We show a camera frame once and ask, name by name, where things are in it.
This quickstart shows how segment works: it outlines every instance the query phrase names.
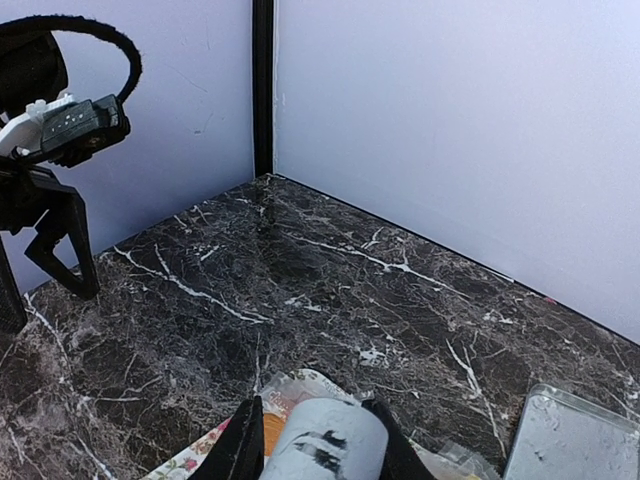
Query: marble surface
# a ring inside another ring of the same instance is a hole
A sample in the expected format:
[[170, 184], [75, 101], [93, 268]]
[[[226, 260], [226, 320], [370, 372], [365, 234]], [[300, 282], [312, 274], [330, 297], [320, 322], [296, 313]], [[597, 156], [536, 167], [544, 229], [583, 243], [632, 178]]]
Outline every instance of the marble surface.
[[49, 283], [0, 337], [0, 478], [138, 478], [306, 366], [385, 396], [408, 435], [501, 470], [538, 382], [640, 413], [640, 348], [424, 239], [278, 177]]

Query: white wall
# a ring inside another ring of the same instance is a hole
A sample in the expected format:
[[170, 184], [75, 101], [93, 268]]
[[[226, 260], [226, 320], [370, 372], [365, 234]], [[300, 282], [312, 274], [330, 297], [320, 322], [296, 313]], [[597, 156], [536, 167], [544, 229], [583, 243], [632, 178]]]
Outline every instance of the white wall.
[[640, 341], [639, 2], [278, 9], [278, 172]]
[[[94, 251], [252, 178], [251, 0], [0, 4], [1, 22], [52, 13], [96, 18], [126, 33], [142, 52], [142, 81], [125, 104], [131, 135], [59, 174], [87, 203]], [[120, 91], [129, 67], [115, 47], [89, 36], [55, 35], [69, 91], [92, 99]], [[3, 236], [23, 290], [47, 278], [22, 254], [32, 237], [27, 231]], [[64, 258], [73, 258], [70, 248]]]

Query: black corner trim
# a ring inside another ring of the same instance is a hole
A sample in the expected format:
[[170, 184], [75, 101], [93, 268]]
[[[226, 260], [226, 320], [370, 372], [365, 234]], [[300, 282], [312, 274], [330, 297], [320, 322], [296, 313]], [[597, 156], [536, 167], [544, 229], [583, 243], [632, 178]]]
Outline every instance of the black corner trim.
[[253, 151], [255, 175], [273, 173], [274, 0], [253, 0]]

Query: gray cylinder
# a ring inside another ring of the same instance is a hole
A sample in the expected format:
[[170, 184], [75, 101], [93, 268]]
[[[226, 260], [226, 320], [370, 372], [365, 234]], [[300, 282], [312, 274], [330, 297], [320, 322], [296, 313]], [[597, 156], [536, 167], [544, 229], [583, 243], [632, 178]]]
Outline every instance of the gray cylinder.
[[359, 405], [306, 400], [291, 412], [260, 480], [378, 480], [388, 440]]

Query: black marker stain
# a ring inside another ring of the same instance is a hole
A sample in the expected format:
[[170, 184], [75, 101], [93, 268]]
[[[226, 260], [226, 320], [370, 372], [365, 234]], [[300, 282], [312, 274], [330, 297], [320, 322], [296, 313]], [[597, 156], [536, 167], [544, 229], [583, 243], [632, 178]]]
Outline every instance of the black marker stain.
[[[341, 465], [343, 459], [340, 458], [343, 455], [340, 454], [347, 449], [347, 440], [337, 438], [334, 430], [328, 430], [323, 435], [316, 432], [306, 432], [296, 437], [293, 442], [295, 442], [293, 446], [296, 450], [312, 457], [316, 464], [333, 473], [336, 480], [345, 479]], [[323, 448], [322, 442], [327, 444], [327, 449]], [[334, 453], [328, 451], [332, 449], [338, 451]]]
[[347, 448], [347, 440], [344, 438], [336, 438], [333, 434], [336, 433], [333, 430], [328, 430], [323, 436], [322, 439], [333, 445], [334, 447], [338, 447], [340, 450], [344, 450]]

